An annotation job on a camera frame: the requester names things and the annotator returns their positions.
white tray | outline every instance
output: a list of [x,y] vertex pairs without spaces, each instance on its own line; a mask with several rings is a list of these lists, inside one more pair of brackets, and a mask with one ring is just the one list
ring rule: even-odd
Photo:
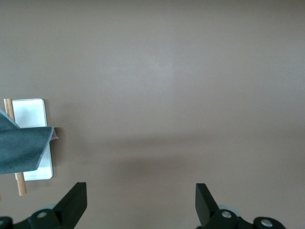
[[[45,105],[42,99],[13,100],[15,121],[20,128],[47,126]],[[50,146],[44,152],[39,168],[24,172],[24,180],[45,180],[53,176]]]

white rectangular board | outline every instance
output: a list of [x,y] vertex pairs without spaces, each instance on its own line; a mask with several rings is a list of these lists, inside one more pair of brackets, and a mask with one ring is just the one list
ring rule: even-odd
[[[13,100],[15,122],[20,128],[47,126],[47,116],[42,99]],[[53,176],[50,146],[44,152],[39,168],[24,172],[24,180],[45,180]]]

dark green towel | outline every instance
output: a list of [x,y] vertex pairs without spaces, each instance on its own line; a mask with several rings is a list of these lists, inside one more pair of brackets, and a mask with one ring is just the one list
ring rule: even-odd
[[20,128],[0,110],[0,174],[38,169],[44,151],[55,138],[54,127]]

wooden stick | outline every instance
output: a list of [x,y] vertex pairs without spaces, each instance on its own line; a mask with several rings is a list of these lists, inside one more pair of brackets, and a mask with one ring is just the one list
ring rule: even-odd
[[[5,105],[5,112],[9,115],[9,117],[11,117],[12,120],[15,121],[15,114],[14,114],[12,99],[4,99],[4,105]],[[16,176],[17,176],[19,196],[23,196],[23,195],[27,194],[27,188],[25,186],[24,175],[21,172],[21,173],[16,173]]]

silver screw head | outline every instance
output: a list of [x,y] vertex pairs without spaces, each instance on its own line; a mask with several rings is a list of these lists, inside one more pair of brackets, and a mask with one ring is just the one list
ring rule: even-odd
[[273,226],[272,222],[270,222],[269,220],[267,219],[262,219],[261,220],[261,223],[265,226],[265,227],[268,227],[268,228],[271,228]]
[[221,214],[223,217],[228,218],[228,219],[232,217],[231,213],[228,211],[223,211]]

